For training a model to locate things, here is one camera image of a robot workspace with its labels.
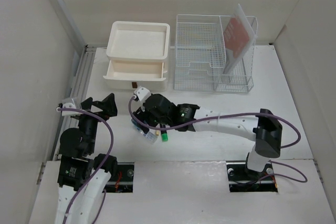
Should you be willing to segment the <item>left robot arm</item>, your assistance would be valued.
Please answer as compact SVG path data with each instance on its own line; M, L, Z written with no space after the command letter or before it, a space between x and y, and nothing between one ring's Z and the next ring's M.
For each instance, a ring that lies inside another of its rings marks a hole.
M78 103L67 98L57 111L78 120L60 136L61 156L58 173L58 205L55 223L96 223L106 198L105 186L118 172L118 162L111 150L89 158L94 153L98 124L117 116L114 94L102 101L93 98Z

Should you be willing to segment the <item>white top drawer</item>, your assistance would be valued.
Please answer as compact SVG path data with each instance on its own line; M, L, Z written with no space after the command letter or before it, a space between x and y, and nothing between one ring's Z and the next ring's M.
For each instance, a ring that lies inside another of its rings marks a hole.
M166 90L169 73L163 62L111 60L103 76L112 89L135 90L140 86L149 90Z

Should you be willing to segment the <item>aluminium rail frame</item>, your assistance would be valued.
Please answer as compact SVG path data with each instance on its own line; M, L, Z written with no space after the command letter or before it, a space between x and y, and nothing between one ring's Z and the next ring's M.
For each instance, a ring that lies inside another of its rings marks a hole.
M67 97L62 100L65 102L64 107L66 109L80 109L80 103L86 99L86 94L88 90L88 83L92 71L92 66L94 62L94 56L96 53L95 47L89 47L86 45L82 51L79 58L79 62L74 66L75 72L71 76L70 86L66 93ZM77 121L71 117L71 115L76 115L75 112L61 112L60 120L56 132L56 137L54 145L51 151L51 161L58 160L59 152L59 141L61 134L64 130L77 126Z

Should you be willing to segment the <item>green highlighter marker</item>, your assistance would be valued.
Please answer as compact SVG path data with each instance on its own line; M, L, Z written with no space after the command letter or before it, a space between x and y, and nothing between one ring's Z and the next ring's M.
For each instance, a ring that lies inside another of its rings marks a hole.
M166 130L161 131L161 139L162 139L163 142L167 142L169 140Z

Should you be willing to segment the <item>clear mesh document pouch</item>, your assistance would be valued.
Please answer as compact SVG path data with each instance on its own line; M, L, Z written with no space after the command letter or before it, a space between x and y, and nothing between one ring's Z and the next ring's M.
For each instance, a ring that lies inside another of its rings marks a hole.
M231 15L223 36L226 54L223 74L229 75L256 40L256 33L240 4Z

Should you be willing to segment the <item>white drawer organizer body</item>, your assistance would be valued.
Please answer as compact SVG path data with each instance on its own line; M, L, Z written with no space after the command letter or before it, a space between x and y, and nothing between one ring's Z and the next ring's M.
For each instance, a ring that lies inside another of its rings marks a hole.
M111 27L106 55L109 62L163 62L169 73L170 25L116 21Z

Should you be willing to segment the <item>clear spray bottle blue cap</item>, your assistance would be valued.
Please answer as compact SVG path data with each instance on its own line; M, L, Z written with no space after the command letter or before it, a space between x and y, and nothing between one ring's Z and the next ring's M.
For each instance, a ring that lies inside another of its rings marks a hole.
M138 131L139 134L141 134L148 143L154 144L158 137L152 133L149 129L146 127L141 126L138 122L136 122L134 119L131 120L133 127Z

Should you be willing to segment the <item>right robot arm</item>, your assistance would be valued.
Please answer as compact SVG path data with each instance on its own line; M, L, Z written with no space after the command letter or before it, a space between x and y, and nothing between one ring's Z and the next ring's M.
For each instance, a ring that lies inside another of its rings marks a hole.
M254 143L243 166L244 175L250 179L259 176L271 158L281 152L282 125L278 117L267 109L258 113L222 115L196 104L170 102L161 94L136 91L132 101L140 107L132 118L142 127L150 129L163 126L179 132L218 132L239 136Z

